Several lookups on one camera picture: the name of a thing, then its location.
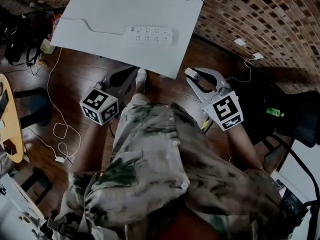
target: brick wall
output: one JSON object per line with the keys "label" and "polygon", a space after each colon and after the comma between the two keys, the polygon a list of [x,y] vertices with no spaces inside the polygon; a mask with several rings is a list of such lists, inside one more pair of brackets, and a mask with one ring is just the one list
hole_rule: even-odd
{"label": "brick wall", "polygon": [[[14,14],[65,7],[69,0],[0,0]],[[320,91],[320,0],[205,0],[194,32],[252,61],[285,92]],[[241,38],[245,46],[234,39]]]}

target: power strip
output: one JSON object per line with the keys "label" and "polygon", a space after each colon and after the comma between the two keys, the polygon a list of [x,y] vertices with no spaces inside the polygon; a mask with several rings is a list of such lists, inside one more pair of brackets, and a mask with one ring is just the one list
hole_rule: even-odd
{"label": "power strip", "polygon": [[172,29],[161,26],[129,26],[125,29],[127,44],[171,45]]}

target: white sock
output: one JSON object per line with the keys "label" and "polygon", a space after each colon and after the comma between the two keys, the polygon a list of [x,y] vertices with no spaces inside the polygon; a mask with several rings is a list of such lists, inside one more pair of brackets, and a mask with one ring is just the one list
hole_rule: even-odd
{"label": "white sock", "polygon": [[147,80],[147,71],[143,68],[140,68],[135,78],[136,87],[140,85],[144,85],[146,83],[146,80]]}

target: black chair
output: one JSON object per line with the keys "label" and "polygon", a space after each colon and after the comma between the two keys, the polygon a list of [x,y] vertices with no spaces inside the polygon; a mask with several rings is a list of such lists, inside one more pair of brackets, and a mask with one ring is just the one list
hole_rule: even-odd
{"label": "black chair", "polygon": [[267,114],[265,95],[273,93],[283,95],[284,92],[278,87],[265,81],[260,74],[252,72],[251,82],[239,82],[233,78],[227,81],[239,99],[243,114],[242,125],[247,132],[253,145],[260,142],[268,148],[272,154],[281,145],[274,147],[268,140],[275,132],[275,116]]}
{"label": "black chair", "polygon": [[320,93],[312,90],[298,94],[267,94],[266,107],[284,116],[274,116],[276,132],[292,137],[309,148],[320,144]]}

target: green bottle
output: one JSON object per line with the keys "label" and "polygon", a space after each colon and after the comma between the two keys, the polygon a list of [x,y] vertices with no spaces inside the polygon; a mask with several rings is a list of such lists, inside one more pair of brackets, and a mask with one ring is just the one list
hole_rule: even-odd
{"label": "green bottle", "polygon": [[276,108],[272,108],[272,107],[268,107],[266,109],[266,112],[270,115],[274,115],[276,117],[283,117],[285,114],[281,113],[281,111],[279,109]]}

